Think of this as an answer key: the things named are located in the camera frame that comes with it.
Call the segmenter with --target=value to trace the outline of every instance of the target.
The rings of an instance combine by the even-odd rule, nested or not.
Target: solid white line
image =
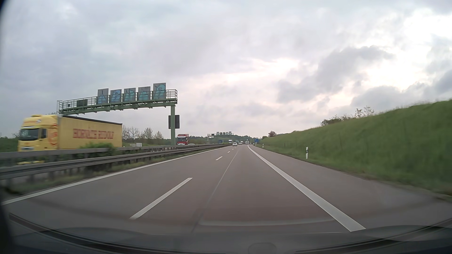
[[[193,155],[207,153],[207,152],[215,151],[215,150],[222,149],[222,148],[224,148],[224,147],[220,147],[220,148],[209,150],[209,151],[200,152],[200,153],[197,153],[197,154],[187,155],[187,156],[184,156],[184,157],[174,158],[174,159],[170,159],[170,160],[164,160],[164,161],[161,161],[161,162],[157,162],[157,163],[153,163],[153,164],[149,164],[149,165],[145,165],[145,166],[141,166],[141,167],[137,167],[137,168],[133,168],[133,169],[128,169],[128,170],[124,170],[124,171],[120,171],[120,172],[116,172],[116,173],[112,173],[112,174],[107,174],[107,175],[103,175],[103,176],[99,176],[99,177],[96,177],[96,178],[83,180],[83,181],[76,182],[76,183],[70,183],[70,184],[62,185],[62,186],[51,188],[51,189],[48,189],[48,190],[45,190],[45,191],[36,192],[36,193],[30,194],[30,195],[9,199],[9,200],[3,201],[1,203],[1,205],[11,204],[11,203],[14,203],[14,202],[17,202],[17,201],[21,201],[21,200],[24,200],[24,199],[27,199],[27,198],[33,198],[33,197],[40,196],[40,195],[43,195],[43,194],[47,194],[47,193],[50,193],[50,192],[54,192],[54,191],[57,191],[57,190],[66,189],[66,188],[69,188],[69,187],[72,187],[72,186],[76,186],[76,185],[79,185],[79,184],[89,183],[89,182],[92,182],[92,181],[95,181],[95,180],[99,180],[99,179],[104,179],[104,178],[107,178],[107,177],[110,177],[110,176],[127,173],[127,172],[134,171],[134,170],[137,170],[137,169],[142,169],[142,168],[145,168],[145,167],[158,165],[158,164],[162,164],[162,163],[165,163],[165,162],[170,162],[170,161],[173,161],[173,160],[183,159],[183,158],[187,158],[187,157],[190,157],[190,156],[193,156]]]
[[[150,203],[149,205],[147,205],[143,209],[141,209],[139,212],[137,212],[136,214],[132,215],[132,217],[130,217],[130,219],[131,220],[135,220],[135,219],[139,218],[141,215],[145,214],[147,211],[149,211],[151,208],[156,206],[158,203],[160,203],[162,200],[167,198],[169,195],[171,195],[173,192],[175,192],[177,189],[182,187],[182,185],[186,184],[191,179],[192,179],[191,177],[185,179],[183,182],[179,183],[176,187],[172,188],[167,193],[163,194],[160,198],[156,199],[154,202]]]
[[[331,215],[335,220],[337,220],[340,224],[342,224],[346,229],[351,231],[357,231],[366,229],[361,224],[356,222],[354,219],[350,218],[348,215],[343,213],[341,210],[337,209],[332,204],[328,203],[328,201],[324,200],[321,196],[317,195],[306,186],[292,178],[286,172],[280,170],[277,166],[273,165],[268,160],[264,159],[262,156],[258,155],[255,151],[253,151],[250,147],[248,147],[255,155],[257,155],[261,160],[263,160],[267,165],[269,165],[273,170],[278,172],[282,177],[284,177],[287,181],[289,181],[293,186],[299,189],[303,194],[305,194],[308,198],[310,198],[314,203],[316,203],[320,208],[322,208],[325,212]]]

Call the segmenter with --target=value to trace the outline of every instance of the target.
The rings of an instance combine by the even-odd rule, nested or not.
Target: grassy embankment
[[[38,181],[35,183],[15,184],[12,187],[12,189],[5,190],[5,192],[6,192],[5,194],[7,197],[24,195],[24,194],[31,193],[31,192],[38,191],[38,190],[53,188],[56,186],[73,183],[73,182],[81,181],[81,180],[88,179],[88,178],[98,177],[101,175],[106,175],[106,174],[123,171],[123,170],[127,170],[127,169],[133,169],[136,167],[140,167],[140,166],[144,166],[144,165],[148,165],[148,164],[152,164],[152,163],[156,163],[156,162],[160,162],[160,161],[164,161],[164,160],[170,160],[170,159],[175,159],[175,158],[179,158],[179,157],[184,157],[187,155],[192,155],[192,154],[196,154],[196,153],[200,153],[200,152],[204,152],[204,151],[212,150],[212,149],[214,149],[214,148],[205,149],[205,150],[201,150],[201,151],[195,151],[195,152],[191,152],[191,153],[185,153],[182,155],[171,155],[171,156],[165,156],[165,157],[160,157],[160,158],[153,158],[150,161],[146,161],[146,162],[114,165],[113,167],[111,167],[108,170],[94,171],[90,176],[86,176],[83,173],[80,173],[80,174],[75,174],[75,175],[70,175],[70,176],[69,175],[56,176],[55,180],[47,179],[47,180]]]
[[[277,153],[452,195],[452,100],[262,140]]]

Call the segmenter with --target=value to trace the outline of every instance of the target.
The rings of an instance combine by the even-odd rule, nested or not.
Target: overhead sign gantry
[[[150,86],[124,89],[113,89],[108,93],[108,88],[99,89],[97,96],[73,99],[59,100],[58,113],[63,115],[85,114],[90,112],[109,112],[111,110],[125,110],[129,108],[153,108],[153,107],[171,107],[170,129],[171,142],[176,145],[176,120],[175,108],[177,104],[177,90],[166,89],[166,83],[153,84],[153,90]]]

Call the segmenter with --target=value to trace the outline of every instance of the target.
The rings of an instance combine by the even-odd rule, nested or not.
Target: truck cab
[[[188,134],[178,134],[177,135],[177,145],[188,145],[189,144],[189,140],[188,140]]]
[[[58,116],[32,115],[25,118],[19,133],[17,151],[58,149]]]

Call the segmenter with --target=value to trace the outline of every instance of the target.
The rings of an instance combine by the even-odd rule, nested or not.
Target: asphalt road
[[[228,146],[3,202],[56,229],[350,232],[432,225],[452,204],[255,146]],[[22,228],[12,223],[15,234]]]

